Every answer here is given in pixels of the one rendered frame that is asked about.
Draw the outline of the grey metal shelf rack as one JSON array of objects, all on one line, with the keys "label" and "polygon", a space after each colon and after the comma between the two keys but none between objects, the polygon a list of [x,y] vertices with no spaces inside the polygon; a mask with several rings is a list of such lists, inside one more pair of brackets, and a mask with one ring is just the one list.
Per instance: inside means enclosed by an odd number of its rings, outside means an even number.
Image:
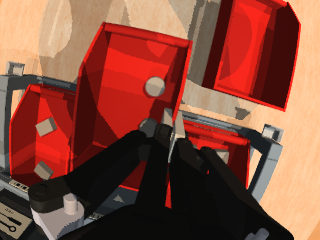
[{"label": "grey metal shelf rack", "polygon": [[[7,61],[5,74],[0,75],[0,191],[5,188],[6,190],[29,201],[29,187],[10,178],[9,126],[11,120],[13,91],[24,89],[26,91],[29,84],[46,84],[76,92],[77,84],[34,74],[23,74],[24,66],[25,64],[23,63]],[[253,197],[255,197],[258,203],[260,203],[283,150],[283,145],[279,143],[281,143],[285,130],[265,123],[262,133],[260,133],[254,129],[214,118],[183,110],[178,111],[182,112],[184,120],[238,133],[250,140],[250,162],[255,149],[262,155],[249,184],[248,190]],[[118,187],[111,196],[109,196],[102,205],[100,205],[94,213],[84,221],[84,225],[97,220],[120,207],[134,204],[137,194],[138,191]]]}]

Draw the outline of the black case with orange latches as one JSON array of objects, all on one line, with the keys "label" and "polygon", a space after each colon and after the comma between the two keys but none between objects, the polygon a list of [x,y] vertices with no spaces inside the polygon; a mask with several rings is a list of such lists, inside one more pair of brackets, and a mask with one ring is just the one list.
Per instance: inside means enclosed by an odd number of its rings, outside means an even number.
[{"label": "black case with orange latches", "polygon": [[0,240],[49,240],[38,233],[30,202],[5,188],[0,191]]}]

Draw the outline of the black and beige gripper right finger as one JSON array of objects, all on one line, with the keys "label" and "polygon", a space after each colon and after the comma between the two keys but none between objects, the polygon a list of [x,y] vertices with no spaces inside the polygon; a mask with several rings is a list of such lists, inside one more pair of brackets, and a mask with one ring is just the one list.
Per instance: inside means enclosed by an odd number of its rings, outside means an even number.
[{"label": "black and beige gripper right finger", "polygon": [[192,240],[231,240],[229,233],[237,240],[294,240],[215,150],[193,147],[181,111],[174,122],[168,163],[171,209],[188,209]]}]

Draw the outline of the grey round disc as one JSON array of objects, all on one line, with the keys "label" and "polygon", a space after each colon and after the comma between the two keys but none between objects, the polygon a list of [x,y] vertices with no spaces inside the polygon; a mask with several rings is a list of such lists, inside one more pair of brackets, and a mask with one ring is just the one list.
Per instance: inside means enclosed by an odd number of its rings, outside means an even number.
[{"label": "grey round disc", "polygon": [[145,88],[149,95],[157,97],[165,91],[165,82],[161,77],[153,76],[148,79]]},{"label": "grey round disc", "polygon": [[157,121],[153,118],[145,118],[142,120],[139,130],[146,133],[147,137],[153,137]]}]

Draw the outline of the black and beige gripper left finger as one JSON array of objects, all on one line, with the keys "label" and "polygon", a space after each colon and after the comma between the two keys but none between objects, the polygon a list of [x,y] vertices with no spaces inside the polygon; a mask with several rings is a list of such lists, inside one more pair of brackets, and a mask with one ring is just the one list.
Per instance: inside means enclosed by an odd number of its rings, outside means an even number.
[{"label": "black and beige gripper left finger", "polygon": [[161,123],[155,137],[132,130],[70,173],[31,185],[37,231],[58,240],[84,226],[140,161],[147,161],[124,240],[163,240],[172,109],[164,109]]}]

